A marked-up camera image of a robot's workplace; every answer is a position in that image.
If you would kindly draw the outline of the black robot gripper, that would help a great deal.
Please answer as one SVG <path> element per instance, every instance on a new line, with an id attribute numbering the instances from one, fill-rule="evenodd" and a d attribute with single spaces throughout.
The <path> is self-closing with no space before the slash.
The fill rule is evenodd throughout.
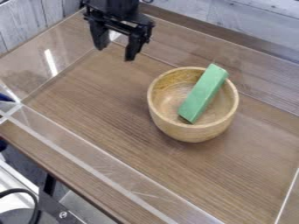
<path id="1" fill-rule="evenodd" d="M 109 46 L 110 30 L 121 32 L 129 36 L 126 61 L 134 61 L 155 27 L 154 20 L 139 11 L 139 0 L 81 0 L 81 3 L 95 47 L 102 51 Z"/>

